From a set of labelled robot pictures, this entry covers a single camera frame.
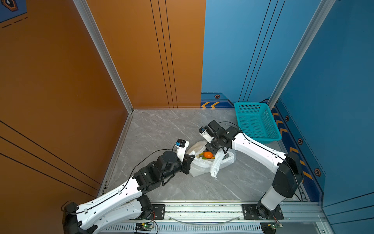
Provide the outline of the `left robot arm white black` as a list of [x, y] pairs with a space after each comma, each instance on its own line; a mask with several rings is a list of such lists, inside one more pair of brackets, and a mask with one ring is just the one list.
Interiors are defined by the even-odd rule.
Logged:
[[194, 155], [184, 155], [181, 160], [174, 151], [165, 151], [101, 197], [80, 205], [67, 204], [63, 209], [64, 233], [98, 234], [121, 221], [148, 218], [153, 205], [146, 194], [166, 185], [179, 172], [189, 174], [194, 159]]

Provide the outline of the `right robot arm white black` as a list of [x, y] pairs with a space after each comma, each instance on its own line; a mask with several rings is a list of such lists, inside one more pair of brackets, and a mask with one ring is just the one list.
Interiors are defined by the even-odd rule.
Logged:
[[260, 219], [274, 218], [276, 209], [287, 198], [292, 198], [303, 181], [303, 168], [299, 156], [271, 149], [248, 137], [241, 129], [224, 129], [212, 122], [199, 129], [207, 141], [206, 149], [212, 153], [233, 149], [246, 154], [275, 174], [272, 185], [255, 207]]

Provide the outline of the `orange tangerine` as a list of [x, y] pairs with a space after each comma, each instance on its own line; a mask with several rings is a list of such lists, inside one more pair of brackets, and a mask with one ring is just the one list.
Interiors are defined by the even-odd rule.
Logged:
[[213, 157], [214, 157], [214, 155], [209, 151], [206, 151], [206, 152], [203, 153], [203, 158], [205, 158], [205, 159], [211, 159]]

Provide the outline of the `white plastic bag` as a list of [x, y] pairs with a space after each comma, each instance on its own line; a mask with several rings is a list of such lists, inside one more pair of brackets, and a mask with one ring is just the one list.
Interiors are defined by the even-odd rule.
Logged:
[[203, 156], [203, 153], [207, 152], [206, 144], [206, 141], [197, 142], [187, 151], [188, 155], [195, 156], [190, 169], [190, 174], [193, 177], [206, 173], [210, 173], [212, 177], [217, 177], [220, 169], [232, 165], [236, 160], [236, 152], [233, 149], [229, 149], [226, 153], [220, 149], [213, 155], [212, 159], [208, 159]]

